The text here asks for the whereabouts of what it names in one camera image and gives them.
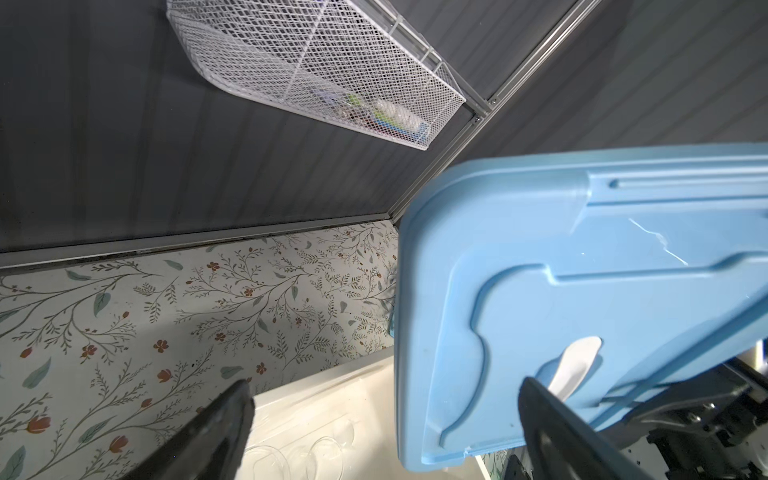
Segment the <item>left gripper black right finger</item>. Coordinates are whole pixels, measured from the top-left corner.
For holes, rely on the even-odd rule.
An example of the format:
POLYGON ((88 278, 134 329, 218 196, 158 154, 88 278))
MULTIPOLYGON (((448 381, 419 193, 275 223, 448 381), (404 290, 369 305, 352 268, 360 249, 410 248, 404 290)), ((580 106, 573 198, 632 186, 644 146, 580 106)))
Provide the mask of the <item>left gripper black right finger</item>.
POLYGON ((540 382, 523 380, 518 412, 535 479, 647 479, 540 382))

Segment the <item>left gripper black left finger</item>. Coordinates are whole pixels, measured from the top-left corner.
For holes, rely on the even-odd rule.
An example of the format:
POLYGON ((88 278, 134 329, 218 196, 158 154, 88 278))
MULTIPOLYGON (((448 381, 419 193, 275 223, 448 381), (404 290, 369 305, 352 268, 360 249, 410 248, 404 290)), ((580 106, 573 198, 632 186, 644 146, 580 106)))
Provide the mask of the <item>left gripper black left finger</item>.
POLYGON ((234 382, 126 479, 233 479, 241 465, 255 404, 248 383, 234 382))

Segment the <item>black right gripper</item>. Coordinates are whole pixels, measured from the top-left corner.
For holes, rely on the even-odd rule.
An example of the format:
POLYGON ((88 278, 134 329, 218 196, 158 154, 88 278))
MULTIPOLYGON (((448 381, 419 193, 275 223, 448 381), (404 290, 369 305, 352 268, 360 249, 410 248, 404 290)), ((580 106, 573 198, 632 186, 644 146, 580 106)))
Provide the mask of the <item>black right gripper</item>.
POLYGON ((658 450, 668 479, 767 477, 767 376, 739 359, 674 383, 602 435, 658 450))

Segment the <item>clear glass flask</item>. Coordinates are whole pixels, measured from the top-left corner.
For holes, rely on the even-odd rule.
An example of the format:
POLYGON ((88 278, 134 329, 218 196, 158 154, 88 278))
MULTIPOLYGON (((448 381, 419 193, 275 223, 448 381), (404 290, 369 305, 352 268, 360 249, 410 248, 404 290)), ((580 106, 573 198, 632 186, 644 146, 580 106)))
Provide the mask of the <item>clear glass flask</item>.
POLYGON ((305 463, 305 478, 309 480, 341 480, 354 457, 353 435, 323 436, 309 448, 305 463))

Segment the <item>white plastic storage bin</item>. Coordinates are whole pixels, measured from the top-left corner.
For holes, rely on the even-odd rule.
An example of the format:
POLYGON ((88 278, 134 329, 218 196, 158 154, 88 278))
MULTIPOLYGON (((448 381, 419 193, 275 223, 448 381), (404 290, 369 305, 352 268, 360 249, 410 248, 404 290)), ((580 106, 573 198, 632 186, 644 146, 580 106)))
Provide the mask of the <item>white plastic storage bin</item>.
POLYGON ((316 440, 344 435, 354 436, 354 457, 343 479, 417 476, 397 457, 392 349, 259 394, 254 403, 245 451, 277 448, 287 459, 290 479, 306 479, 306 455, 316 440))

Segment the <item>blue plastic box lid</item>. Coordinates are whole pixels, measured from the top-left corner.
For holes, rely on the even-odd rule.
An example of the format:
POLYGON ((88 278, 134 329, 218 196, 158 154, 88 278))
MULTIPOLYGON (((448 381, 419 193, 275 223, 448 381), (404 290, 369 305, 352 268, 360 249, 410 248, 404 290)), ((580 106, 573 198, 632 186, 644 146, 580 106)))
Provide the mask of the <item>blue plastic box lid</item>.
POLYGON ((767 147, 452 167, 401 220, 393 324, 409 471, 523 445, 528 377, 610 427, 766 338, 767 147))

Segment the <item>clear glass petri dish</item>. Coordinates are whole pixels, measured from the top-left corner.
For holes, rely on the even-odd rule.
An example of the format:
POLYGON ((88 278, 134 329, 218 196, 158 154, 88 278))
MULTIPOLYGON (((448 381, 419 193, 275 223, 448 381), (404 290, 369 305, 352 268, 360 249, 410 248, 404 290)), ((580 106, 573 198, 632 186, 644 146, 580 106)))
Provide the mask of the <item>clear glass petri dish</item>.
POLYGON ((243 457, 243 479, 289 480, 290 467, 285 456, 272 446, 258 445, 248 448, 243 457))

